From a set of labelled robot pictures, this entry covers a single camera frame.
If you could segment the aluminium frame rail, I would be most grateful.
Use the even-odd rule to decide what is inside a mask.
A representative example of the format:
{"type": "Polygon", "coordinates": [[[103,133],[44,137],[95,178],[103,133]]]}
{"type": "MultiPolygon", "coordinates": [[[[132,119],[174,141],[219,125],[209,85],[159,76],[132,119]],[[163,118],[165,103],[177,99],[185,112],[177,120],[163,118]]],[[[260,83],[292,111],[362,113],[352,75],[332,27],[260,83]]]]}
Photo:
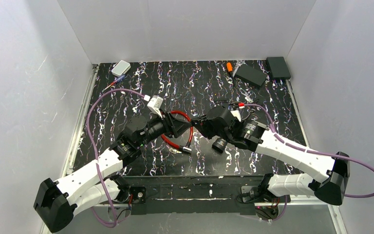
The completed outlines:
{"type": "Polygon", "coordinates": [[[42,138],[37,144],[37,185],[64,175],[67,162],[75,157],[96,67],[85,64],[57,69],[53,83],[41,92],[47,98],[49,117],[41,124],[42,138]]]}

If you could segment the black box in corner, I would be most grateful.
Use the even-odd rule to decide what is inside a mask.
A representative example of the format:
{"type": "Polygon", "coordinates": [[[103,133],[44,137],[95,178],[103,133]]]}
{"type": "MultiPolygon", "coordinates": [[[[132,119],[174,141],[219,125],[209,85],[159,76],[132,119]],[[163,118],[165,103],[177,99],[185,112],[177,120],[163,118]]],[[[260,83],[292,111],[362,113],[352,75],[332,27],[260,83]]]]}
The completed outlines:
{"type": "Polygon", "coordinates": [[[267,57],[266,65],[272,80],[289,80],[291,78],[284,57],[267,57]]]}

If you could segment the white rectangular box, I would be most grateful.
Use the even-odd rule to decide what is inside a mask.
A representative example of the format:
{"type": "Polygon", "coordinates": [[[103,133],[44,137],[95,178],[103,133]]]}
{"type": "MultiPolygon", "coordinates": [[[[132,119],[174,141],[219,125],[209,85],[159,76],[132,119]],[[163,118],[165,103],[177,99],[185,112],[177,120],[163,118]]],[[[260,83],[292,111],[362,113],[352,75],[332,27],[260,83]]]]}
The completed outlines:
{"type": "Polygon", "coordinates": [[[125,75],[127,71],[131,68],[131,65],[129,62],[126,62],[124,60],[119,61],[111,70],[111,73],[119,77],[121,75],[125,75]]]}

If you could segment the black padlock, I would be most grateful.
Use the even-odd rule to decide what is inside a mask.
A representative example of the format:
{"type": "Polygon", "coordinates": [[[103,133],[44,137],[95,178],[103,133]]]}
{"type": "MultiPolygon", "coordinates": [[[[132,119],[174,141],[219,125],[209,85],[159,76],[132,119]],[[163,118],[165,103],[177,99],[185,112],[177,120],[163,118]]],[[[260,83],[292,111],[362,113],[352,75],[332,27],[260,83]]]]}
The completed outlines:
{"type": "Polygon", "coordinates": [[[227,146],[227,141],[221,137],[217,138],[213,144],[212,149],[218,153],[223,153],[227,146]]]}

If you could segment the small metal pliers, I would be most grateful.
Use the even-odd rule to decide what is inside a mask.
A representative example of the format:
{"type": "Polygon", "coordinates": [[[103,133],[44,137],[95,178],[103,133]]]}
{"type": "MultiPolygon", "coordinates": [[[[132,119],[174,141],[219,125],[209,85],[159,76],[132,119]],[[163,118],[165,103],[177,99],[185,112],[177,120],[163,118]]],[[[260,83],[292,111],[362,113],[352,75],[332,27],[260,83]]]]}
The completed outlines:
{"type": "Polygon", "coordinates": [[[244,96],[247,103],[253,103],[254,102],[253,98],[247,92],[242,93],[242,95],[244,96]]]}

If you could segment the orange-handled screwdriver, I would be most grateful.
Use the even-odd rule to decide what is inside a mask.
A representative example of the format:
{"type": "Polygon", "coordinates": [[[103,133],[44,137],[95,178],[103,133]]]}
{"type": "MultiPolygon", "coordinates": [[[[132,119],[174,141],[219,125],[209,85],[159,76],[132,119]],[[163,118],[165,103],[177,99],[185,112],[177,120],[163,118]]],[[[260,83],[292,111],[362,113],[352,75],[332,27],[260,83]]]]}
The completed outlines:
{"type": "Polygon", "coordinates": [[[233,69],[233,66],[230,62],[226,63],[226,69],[227,69],[227,72],[229,74],[229,77],[231,79],[234,79],[234,69],[233,69]]]}

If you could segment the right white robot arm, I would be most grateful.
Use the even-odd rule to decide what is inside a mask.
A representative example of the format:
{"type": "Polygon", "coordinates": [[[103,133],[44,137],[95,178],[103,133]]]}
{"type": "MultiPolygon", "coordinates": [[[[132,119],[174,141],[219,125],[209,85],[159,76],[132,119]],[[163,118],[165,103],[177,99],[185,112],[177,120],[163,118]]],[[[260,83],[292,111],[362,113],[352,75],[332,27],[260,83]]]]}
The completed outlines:
{"type": "Polygon", "coordinates": [[[212,108],[206,115],[191,120],[204,137],[218,136],[243,150],[273,157],[299,170],[298,175],[264,175],[261,183],[240,197],[244,203],[260,197],[276,198],[286,195],[315,196],[330,205],[341,205],[350,175],[350,164],[345,153],[322,156],[303,147],[248,117],[240,119],[223,106],[212,108]]]}

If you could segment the black flat box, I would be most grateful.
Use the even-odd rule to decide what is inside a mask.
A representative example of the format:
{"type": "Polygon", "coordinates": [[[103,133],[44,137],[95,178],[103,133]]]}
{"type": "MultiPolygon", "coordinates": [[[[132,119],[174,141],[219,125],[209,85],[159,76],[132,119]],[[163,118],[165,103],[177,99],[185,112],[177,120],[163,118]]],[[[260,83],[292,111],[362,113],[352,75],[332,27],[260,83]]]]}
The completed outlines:
{"type": "Polygon", "coordinates": [[[265,73],[245,64],[238,67],[235,77],[256,89],[260,89],[267,79],[265,73]]]}

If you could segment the black comb strip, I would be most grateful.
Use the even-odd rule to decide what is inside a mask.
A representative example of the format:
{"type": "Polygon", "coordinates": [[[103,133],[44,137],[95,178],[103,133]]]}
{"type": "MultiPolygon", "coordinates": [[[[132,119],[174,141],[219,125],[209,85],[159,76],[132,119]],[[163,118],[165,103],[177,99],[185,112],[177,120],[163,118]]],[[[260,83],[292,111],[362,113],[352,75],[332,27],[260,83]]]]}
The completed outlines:
{"type": "Polygon", "coordinates": [[[229,100],[227,100],[227,99],[217,99],[217,100],[214,100],[214,103],[215,104],[229,103],[229,100]]]}

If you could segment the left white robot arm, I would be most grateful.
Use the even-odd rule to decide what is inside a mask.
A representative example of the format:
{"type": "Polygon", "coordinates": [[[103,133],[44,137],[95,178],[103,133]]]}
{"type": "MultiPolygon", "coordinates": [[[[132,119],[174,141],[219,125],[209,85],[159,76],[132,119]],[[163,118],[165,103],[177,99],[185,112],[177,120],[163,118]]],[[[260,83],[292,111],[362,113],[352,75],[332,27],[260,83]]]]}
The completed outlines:
{"type": "Polygon", "coordinates": [[[64,229],[79,212],[115,199],[127,189],[114,180],[105,185],[104,179],[132,163],[141,155],[141,147],[165,134],[179,137],[192,127],[191,121],[179,119],[172,113],[163,117],[153,115],[132,117],[113,144],[97,159],[70,175],[52,180],[45,179],[39,185],[33,208],[49,229],[56,233],[64,229]]]}

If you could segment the red blue pen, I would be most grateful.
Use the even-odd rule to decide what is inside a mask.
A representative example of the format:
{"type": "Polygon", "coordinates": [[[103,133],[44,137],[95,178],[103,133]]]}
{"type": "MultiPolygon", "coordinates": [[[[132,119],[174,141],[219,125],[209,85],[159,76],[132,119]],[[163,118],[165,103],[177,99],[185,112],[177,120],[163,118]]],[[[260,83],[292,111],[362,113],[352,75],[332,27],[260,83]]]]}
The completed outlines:
{"type": "Polygon", "coordinates": [[[124,78],[126,77],[126,75],[121,75],[119,77],[117,77],[112,83],[110,83],[106,88],[104,88],[102,90],[102,92],[105,92],[107,89],[115,86],[116,84],[120,83],[124,78]]]}

